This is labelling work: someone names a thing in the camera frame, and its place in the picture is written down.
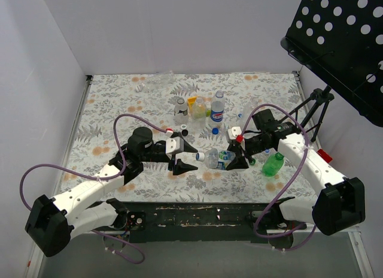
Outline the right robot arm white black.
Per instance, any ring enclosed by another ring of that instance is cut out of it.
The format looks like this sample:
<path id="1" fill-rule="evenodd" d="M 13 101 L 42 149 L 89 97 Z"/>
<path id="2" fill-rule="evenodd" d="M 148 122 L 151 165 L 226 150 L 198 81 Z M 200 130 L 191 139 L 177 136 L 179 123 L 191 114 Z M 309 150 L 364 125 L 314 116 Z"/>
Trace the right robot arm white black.
<path id="1" fill-rule="evenodd" d="M 259 134 L 244 138 L 238 126 L 226 133 L 228 150 L 236 154 L 228 170 L 249 167 L 252 156 L 266 149 L 275 149 L 286 157 L 314 189 L 315 203 L 296 198 L 275 201 L 266 211 L 277 228 L 287 227 L 292 221 L 311 223 L 323 234 L 336 232 L 364 222 L 365 191 L 358 178 L 347 178 L 330 166 L 314 149 L 309 139 L 291 122 L 278 122 L 269 109 L 252 116 Z"/>

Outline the bottle green white label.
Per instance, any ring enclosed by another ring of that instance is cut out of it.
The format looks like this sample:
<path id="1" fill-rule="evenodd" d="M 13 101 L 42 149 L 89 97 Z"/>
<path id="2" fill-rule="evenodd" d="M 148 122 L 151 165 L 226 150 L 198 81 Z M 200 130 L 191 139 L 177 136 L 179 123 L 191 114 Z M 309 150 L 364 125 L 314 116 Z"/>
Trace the bottle green white label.
<path id="1" fill-rule="evenodd" d="M 202 162 L 207 168 L 212 170 L 226 170 L 226 167 L 233 161 L 235 154 L 228 150 L 218 150 L 212 148 L 205 154 L 205 160 Z"/>

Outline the clear bottle blue label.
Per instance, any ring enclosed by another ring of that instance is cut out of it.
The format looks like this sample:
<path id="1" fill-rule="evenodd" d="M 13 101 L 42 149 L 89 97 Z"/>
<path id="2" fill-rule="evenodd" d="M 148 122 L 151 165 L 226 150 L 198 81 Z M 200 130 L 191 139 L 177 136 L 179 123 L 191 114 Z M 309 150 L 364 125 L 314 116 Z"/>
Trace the clear bottle blue label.
<path id="1" fill-rule="evenodd" d="M 211 100 L 211 112 L 209 117 L 209 125 L 212 128 L 219 128 L 223 123 L 225 107 L 225 97 L 222 90 L 216 91 Z"/>

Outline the clear bottle black cap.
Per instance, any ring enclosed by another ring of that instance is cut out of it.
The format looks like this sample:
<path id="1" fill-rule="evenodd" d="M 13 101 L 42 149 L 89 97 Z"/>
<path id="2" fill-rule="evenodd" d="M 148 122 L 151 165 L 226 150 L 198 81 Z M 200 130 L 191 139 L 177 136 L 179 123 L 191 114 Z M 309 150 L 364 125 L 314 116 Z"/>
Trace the clear bottle black cap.
<path id="1" fill-rule="evenodd" d="M 174 119 L 179 124 L 187 124 L 189 120 L 188 106 L 183 98 L 177 99 L 174 108 Z"/>

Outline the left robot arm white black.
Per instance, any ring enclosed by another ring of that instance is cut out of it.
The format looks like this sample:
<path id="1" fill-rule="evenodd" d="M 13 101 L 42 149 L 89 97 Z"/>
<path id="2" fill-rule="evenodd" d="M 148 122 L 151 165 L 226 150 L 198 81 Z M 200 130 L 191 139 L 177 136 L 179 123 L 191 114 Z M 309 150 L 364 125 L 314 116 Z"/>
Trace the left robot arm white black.
<path id="1" fill-rule="evenodd" d="M 123 229 L 128 222 L 128 210 L 115 198 L 101 201 L 106 194 L 128 184 L 144 170 L 146 162 L 167 163 L 177 176 L 194 171 L 175 156 L 197 153 L 179 132 L 166 140 L 153 141 L 147 127 L 135 129 L 115 157 L 90 180 L 52 198 L 41 195 L 31 208 L 25 230 L 46 257 L 61 252 L 78 235 L 99 227 Z"/>

